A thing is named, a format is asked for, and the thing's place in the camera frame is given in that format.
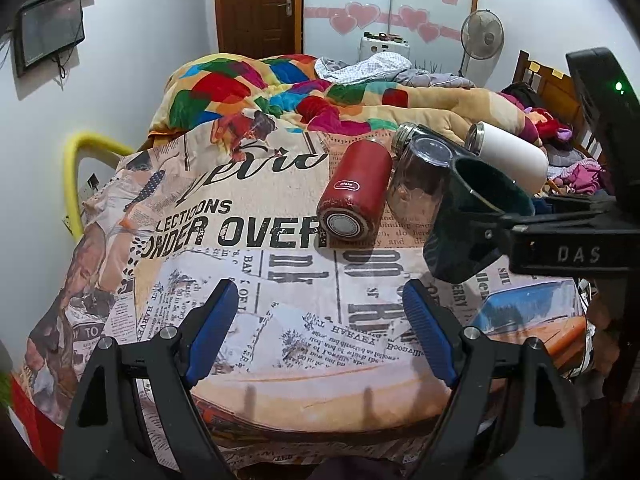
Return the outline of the white thermos bottle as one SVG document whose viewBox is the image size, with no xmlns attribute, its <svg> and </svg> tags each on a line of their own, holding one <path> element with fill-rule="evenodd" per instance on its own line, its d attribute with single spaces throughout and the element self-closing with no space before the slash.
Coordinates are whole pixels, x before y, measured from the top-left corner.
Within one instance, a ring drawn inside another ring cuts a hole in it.
<svg viewBox="0 0 640 480">
<path fill-rule="evenodd" d="M 464 147 L 501 170 L 529 194 L 537 194 L 547 182 L 549 162 L 546 153 L 487 122 L 471 126 Z"/>
</svg>

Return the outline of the brown wooden door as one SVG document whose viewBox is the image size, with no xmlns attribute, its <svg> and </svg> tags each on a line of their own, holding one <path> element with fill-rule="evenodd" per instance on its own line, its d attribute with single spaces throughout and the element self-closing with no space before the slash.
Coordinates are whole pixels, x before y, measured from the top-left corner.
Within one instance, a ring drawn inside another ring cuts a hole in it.
<svg viewBox="0 0 640 480">
<path fill-rule="evenodd" d="M 303 0 L 214 0 L 221 52 L 268 58 L 303 51 Z"/>
</svg>

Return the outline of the red thermos bottle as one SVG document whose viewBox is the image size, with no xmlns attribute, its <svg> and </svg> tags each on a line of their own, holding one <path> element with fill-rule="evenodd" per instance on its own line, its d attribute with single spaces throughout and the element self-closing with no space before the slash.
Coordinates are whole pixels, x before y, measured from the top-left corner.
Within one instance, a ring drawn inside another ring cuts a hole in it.
<svg viewBox="0 0 640 480">
<path fill-rule="evenodd" d="M 320 226 L 331 247 L 372 245 L 386 203 L 392 155 L 378 139 L 329 151 L 329 182 L 318 200 Z"/>
</svg>

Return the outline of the white patterned cloth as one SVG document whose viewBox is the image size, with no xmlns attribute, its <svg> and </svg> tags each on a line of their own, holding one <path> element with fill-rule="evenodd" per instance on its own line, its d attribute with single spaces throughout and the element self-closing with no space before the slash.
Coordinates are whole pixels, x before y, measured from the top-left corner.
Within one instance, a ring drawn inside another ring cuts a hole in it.
<svg viewBox="0 0 640 480">
<path fill-rule="evenodd" d="M 342 61 L 322 56 L 314 62 L 314 72 L 323 80 L 332 84 L 362 84 L 369 81 L 393 80 L 398 74 L 412 67 L 408 58 L 396 52 L 378 52 L 348 65 Z"/>
</svg>

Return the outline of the colourful patchwork quilt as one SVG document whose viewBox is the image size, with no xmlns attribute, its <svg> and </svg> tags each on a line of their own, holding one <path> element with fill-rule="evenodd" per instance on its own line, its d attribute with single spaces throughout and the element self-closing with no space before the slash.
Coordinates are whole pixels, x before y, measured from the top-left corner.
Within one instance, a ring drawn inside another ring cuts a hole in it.
<svg viewBox="0 0 640 480">
<path fill-rule="evenodd" d="M 255 60 L 231 53 L 197 58 L 175 70 L 149 126 L 149 136 L 179 134 L 204 122 L 258 110 L 295 128 L 341 136 L 393 130 L 414 122 L 464 142 L 486 122 L 539 146 L 534 122 L 510 96 L 485 88 L 409 87 L 395 81 L 339 84 L 314 71 L 310 55 Z"/>
</svg>

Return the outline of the newspaper print bed sheet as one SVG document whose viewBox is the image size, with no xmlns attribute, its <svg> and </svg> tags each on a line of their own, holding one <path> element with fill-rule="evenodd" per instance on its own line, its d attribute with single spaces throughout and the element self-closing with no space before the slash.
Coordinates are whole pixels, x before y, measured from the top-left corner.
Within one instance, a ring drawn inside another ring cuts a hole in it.
<svg viewBox="0 0 640 480">
<path fill-rule="evenodd" d="M 29 406 L 63 425 L 100 338 L 150 339 L 224 279 L 238 313 L 193 395 L 236 469 L 418 457 L 449 391 L 402 308 L 413 278 L 460 322 L 516 344 L 536 336 L 560 370 L 578 367 L 587 322 L 571 281 L 514 274 L 506 259 L 461 284 L 436 280 L 422 256 L 428 227 L 392 214 L 370 242 L 327 236 L 317 204 L 344 149 L 281 128 L 232 159 L 204 125 L 125 158 L 89 200 L 60 292 L 27 339 L 18 382 Z"/>
</svg>

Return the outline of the dark green cup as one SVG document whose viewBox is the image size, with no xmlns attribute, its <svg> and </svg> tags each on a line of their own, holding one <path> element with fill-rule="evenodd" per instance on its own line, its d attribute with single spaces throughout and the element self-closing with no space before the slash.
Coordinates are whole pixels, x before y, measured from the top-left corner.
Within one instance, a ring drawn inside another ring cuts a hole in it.
<svg viewBox="0 0 640 480">
<path fill-rule="evenodd" d="M 455 157 L 423 248 L 428 270 L 446 283 L 467 281 L 501 256 L 499 219 L 534 213 L 532 199 L 502 171 L 478 158 Z"/>
</svg>

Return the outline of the small black wall monitor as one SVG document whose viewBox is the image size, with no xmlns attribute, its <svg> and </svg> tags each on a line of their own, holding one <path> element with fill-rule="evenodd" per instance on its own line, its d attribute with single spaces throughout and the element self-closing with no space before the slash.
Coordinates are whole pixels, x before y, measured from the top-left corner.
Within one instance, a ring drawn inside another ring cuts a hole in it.
<svg viewBox="0 0 640 480">
<path fill-rule="evenodd" d="M 66 76 L 73 50 L 85 39 L 81 0 L 42 0 L 21 10 L 13 31 L 17 77 L 44 61 Z"/>
</svg>

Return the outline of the wooden headboard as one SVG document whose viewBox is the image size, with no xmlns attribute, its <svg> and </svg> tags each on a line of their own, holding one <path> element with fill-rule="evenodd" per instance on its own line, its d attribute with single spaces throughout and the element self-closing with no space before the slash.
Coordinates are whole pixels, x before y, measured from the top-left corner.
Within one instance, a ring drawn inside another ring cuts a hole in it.
<svg viewBox="0 0 640 480">
<path fill-rule="evenodd" d="M 597 159 L 601 165 L 604 164 L 602 146 L 582 116 L 582 104 L 570 76 L 556 68 L 540 64 L 528 52 L 521 50 L 518 52 L 512 82 L 528 84 L 538 94 L 544 108 L 564 125 L 572 128 L 574 147 L 582 154 Z"/>
</svg>

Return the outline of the white cabinet with clutter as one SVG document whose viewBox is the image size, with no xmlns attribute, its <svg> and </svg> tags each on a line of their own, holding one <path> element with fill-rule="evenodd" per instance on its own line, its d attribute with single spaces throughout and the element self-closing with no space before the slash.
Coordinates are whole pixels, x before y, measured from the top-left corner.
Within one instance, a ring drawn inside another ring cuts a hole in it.
<svg viewBox="0 0 640 480">
<path fill-rule="evenodd" d="M 410 46 L 404 38 L 398 35 L 386 34 L 386 32 L 378 32 L 377 34 L 364 32 L 360 39 L 358 60 L 366 60 L 381 52 L 394 52 L 408 58 Z"/>
</svg>

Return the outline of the red bag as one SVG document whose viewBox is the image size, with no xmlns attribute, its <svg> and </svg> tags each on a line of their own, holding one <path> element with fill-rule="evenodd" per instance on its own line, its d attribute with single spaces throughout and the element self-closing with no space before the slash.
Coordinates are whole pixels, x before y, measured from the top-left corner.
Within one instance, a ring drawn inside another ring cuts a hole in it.
<svg viewBox="0 0 640 480">
<path fill-rule="evenodd" d="M 11 399 L 14 413 L 25 426 L 32 452 L 48 471 L 57 474 L 63 429 L 38 410 L 14 375 L 11 375 Z"/>
</svg>

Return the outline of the black thermos bottle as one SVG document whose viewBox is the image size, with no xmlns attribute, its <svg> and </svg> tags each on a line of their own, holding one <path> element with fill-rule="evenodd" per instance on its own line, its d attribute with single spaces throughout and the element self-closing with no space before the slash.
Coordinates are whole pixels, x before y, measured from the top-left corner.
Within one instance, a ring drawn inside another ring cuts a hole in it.
<svg viewBox="0 0 640 480">
<path fill-rule="evenodd" d="M 414 122 L 403 122 L 398 126 L 390 141 L 392 153 L 399 157 L 405 151 L 409 142 L 419 136 L 426 136 L 430 139 L 442 141 L 455 155 L 473 156 L 473 153 L 462 144 L 449 139 L 448 136 L 444 136 L 442 133 L 438 133 L 426 125 L 415 124 Z"/>
</svg>

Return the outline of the standing electric fan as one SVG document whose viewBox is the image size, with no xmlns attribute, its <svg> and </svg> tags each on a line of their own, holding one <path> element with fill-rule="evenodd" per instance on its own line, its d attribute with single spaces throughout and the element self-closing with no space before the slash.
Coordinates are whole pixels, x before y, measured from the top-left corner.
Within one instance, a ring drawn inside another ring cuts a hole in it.
<svg viewBox="0 0 640 480">
<path fill-rule="evenodd" d="M 463 55 L 459 75 L 464 76 L 469 60 L 487 61 L 498 54 L 504 43 L 502 21 L 491 10 L 476 10 L 464 20 L 460 40 Z"/>
</svg>

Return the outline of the frosted glass wardrobe doors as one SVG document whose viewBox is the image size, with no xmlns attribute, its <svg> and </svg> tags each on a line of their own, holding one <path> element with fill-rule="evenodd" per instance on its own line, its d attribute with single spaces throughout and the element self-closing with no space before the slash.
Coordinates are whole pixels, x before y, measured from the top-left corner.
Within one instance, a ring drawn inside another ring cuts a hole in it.
<svg viewBox="0 0 640 480">
<path fill-rule="evenodd" d="M 368 32 L 398 36 L 405 57 L 430 72 L 455 73 L 463 58 L 460 30 L 478 0 L 303 0 L 303 49 L 349 64 L 375 50 Z"/>
</svg>

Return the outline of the clear glass cup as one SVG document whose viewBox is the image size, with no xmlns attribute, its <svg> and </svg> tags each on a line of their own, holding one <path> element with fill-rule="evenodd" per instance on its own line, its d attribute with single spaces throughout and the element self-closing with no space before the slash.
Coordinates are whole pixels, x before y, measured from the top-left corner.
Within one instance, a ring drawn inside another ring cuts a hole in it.
<svg viewBox="0 0 640 480">
<path fill-rule="evenodd" d="M 387 192 L 396 220 L 410 230 L 431 229 L 448 182 L 452 151 L 430 136 L 412 138 L 399 157 Z"/>
</svg>

